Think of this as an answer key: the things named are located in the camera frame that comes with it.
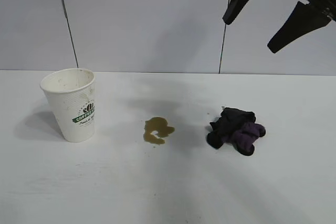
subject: paper coffee cup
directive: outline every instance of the paper coffee cup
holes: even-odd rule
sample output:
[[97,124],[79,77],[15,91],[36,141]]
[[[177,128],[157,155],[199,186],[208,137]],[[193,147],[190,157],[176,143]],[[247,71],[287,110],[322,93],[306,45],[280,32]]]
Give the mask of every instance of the paper coffee cup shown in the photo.
[[95,132],[94,73],[87,69],[54,72],[40,83],[64,138],[81,142]]

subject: coffee spill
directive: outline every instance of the coffee spill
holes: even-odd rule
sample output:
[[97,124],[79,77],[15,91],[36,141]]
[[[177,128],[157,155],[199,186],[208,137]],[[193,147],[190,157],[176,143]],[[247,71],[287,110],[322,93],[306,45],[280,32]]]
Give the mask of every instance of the coffee spill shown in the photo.
[[175,131],[174,127],[168,126],[168,122],[165,118],[152,118],[145,123],[145,133],[143,139],[151,144],[164,144],[163,137],[169,136],[169,134]]

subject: green logo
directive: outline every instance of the green logo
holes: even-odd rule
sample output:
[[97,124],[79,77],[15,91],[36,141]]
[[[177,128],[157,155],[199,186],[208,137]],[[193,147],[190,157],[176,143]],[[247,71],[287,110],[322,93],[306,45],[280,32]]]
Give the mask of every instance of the green logo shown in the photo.
[[89,115],[91,115],[94,112],[94,107],[95,106],[93,105],[93,103],[90,103],[85,109],[83,109],[84,114],[72,119],[72,121],[74,123],[78,123],[82,121],[83,119],[87,118]]

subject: white tabletop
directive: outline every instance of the white tabletop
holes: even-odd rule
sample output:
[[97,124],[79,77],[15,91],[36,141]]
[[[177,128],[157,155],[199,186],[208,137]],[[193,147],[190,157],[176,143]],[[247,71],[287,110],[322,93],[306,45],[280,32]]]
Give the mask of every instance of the white tabletop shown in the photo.
[[[330,224],[336,77],[97,73],[96,134],[68,143],[39,81],[0,71],[0,223]],[[205,141],[221,106],[254,111],[255,153]],[[164,145],[144,122],[168,120]]]

